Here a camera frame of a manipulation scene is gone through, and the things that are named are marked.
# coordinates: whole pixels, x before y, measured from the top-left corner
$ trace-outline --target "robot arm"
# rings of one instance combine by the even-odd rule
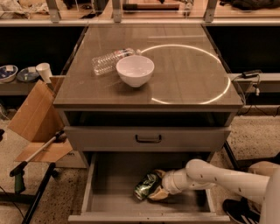
[[[207,189],[213,184],[262,205],[260,224],[280,221],[280,168],[272,177],[266,177],[218,168],[203,160],[193,159],[184,169],[168,171],[162,179],[162,187],[169,194]]]

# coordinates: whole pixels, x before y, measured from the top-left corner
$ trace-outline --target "black bag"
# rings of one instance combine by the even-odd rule
[[[220,5],[231,4],[243,11],[255,11],[260,9],[272,9],[280,7],[280,0],[224,0]]]

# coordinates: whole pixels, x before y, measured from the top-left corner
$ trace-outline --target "closed drawer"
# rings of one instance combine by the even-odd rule
[[[219,151],[230,127],[65,127],[77,151]]]
[[[88,172],[80,215],[70,223],[224,223],[228,216],[217,215],[206,191],[185,191],[164,202],[139,201],[135,186],[154,169],[184,167],[190,153],[97,152]]]

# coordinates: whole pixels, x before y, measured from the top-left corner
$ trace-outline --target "drawer handle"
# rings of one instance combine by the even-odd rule
[[[158,135],[157,139],[141,139],[138,135],[135,135],[135,140],[140,144],[159,144],[162,140],[161,135]]]

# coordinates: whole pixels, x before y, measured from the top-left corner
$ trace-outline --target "paper cup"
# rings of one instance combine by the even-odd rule
[[[48,63],[41,63],[36,66],[37,72],[42,77],[43,81],[46,83],[51,83],[50,77],[52,75],[50,64]]]

